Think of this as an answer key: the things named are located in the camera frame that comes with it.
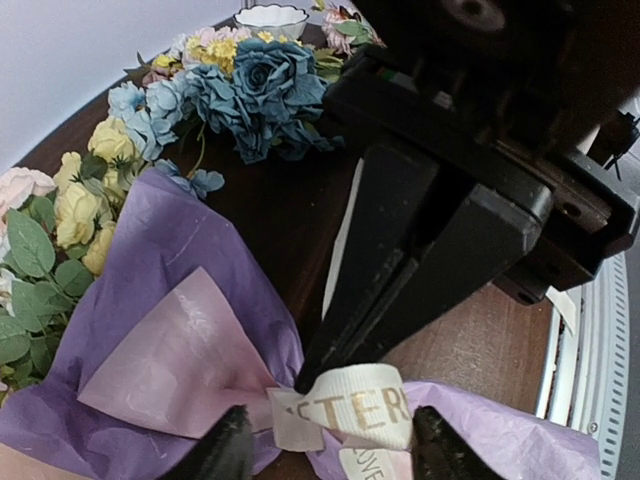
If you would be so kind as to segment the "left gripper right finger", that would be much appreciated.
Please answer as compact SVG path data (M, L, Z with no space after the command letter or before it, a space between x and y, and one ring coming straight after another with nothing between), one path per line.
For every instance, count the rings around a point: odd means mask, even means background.
M414 411L411 462L414 479L500 479L432 406Z

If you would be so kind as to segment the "yellow rose stem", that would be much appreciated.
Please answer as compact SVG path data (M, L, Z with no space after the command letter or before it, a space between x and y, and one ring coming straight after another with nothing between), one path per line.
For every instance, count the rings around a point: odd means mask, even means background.
M56 245L102 274L116 222L136 177L146 168L123 120L107 117L95 127L87 151L66 152L54 175Z

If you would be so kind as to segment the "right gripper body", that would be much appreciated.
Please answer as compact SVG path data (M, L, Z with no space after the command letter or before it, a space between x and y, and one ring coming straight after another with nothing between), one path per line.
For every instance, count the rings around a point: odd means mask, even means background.
M569 289L636 236L639 197L578 146L639 87L635 1L361 1L385 46L362 48L327 111L364 155L377 144L438 165L420 209L434 231L481 185L539 219L520 262Z

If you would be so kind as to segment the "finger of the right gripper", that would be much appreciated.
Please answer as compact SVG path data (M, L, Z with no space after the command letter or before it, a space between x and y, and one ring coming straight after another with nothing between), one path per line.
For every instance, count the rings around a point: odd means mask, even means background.
M351 362L373 363L396 345L494 282L523 305L542 300L547 284L520 262L541 234L538 218L481 185L448 213L420 209L408 238L409 258L354 339Z
M354 339L409 258L412 223L438 173L417 150L377 144L364 155L332 300L307 350L295 388L351 362Z

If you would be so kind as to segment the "beige ribbon strip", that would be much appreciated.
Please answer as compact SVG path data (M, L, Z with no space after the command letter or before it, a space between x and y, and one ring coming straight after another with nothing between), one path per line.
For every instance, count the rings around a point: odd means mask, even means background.
M387 364L323 373L306 395L268 392L278 448L337 458L344 479L414 479L414 411L434 407L500 479L596 479L584 434L438 382L403 382Z

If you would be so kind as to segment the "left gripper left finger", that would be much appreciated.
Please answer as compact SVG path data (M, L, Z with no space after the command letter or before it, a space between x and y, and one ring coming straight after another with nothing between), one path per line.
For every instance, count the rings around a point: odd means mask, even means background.
M234 405L169 471L169 478L250 479L253 457L253 433L247 409L244 405Z

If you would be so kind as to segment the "purple pink wrapping paper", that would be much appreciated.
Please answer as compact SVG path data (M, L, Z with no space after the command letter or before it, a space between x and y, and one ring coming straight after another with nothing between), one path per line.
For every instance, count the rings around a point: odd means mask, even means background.
M233 225L147 171L49 374L1 411L1 475L157 479L234 405L247 409L258 473L287 451L268 392L294 391L303 359L294 320ZM336 457L304 454L318 477L344 479Z

